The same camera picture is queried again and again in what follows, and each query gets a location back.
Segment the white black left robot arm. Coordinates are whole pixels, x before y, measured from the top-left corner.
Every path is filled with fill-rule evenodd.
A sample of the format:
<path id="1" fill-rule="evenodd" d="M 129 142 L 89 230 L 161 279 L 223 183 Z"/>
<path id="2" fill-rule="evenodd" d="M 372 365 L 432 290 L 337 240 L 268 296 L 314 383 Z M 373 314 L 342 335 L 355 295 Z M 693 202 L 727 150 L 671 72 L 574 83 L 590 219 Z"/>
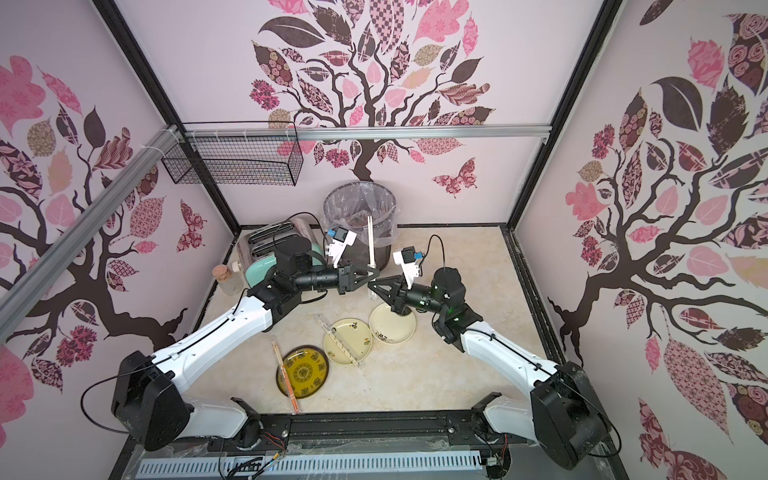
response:
<path id="1" fill-rule="evenodd" d="M 345 294 L 380 274 L 365 263 L 327 266 L 304 237 L 279 243 L 274 256 L 273 271 L 235 307 L 152 355 L 136 351 L 121 362 L 111 411 L 145 450 L 184 438 L 219 438 L 239 449 L 256 445 L 261 417 L 244 400 L 206 403 L 186 397 L 186 391 L 236 347 L 286 317 L 301 304 L 303 292 L 336 289 Z"/>

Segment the bare wooden chopsticks pair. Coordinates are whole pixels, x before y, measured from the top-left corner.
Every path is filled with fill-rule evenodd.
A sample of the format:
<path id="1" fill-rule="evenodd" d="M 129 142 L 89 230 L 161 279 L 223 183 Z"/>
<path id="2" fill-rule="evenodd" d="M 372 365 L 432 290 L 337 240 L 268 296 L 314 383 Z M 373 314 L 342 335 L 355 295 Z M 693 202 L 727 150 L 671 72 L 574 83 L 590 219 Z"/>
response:
<path id="1" fill-rule="evenodd" d="M 373 223 L 373 217 L 371 215 L 367 216 L 367 239 L 368 239 L 368 265 L 371 268 L 376 268 L 376 257 L 375 257 L 375 238 L 374 238 L 374 223 Z"/>

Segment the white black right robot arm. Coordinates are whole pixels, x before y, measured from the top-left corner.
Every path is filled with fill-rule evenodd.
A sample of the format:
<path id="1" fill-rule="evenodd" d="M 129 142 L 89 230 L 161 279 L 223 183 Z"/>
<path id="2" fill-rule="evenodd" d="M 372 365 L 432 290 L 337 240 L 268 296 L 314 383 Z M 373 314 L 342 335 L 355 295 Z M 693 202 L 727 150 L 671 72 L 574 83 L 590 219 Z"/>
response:
<path id="1" fill-rule="evenodd" d="M 368 289 L 398 315 L 433 313 L 433 329 L 445 343 L 491 366 L 528 396 L 518 402 L 499 395 L 480 407 L 494 433 L 534 442 L 566 470 L 610 437 L 613 425 L 583 368 L 539 357 L 501 335 L 467 303 L 457 269 L 438 269 L 430 285 L 401 274 L 371 280 Z"/>

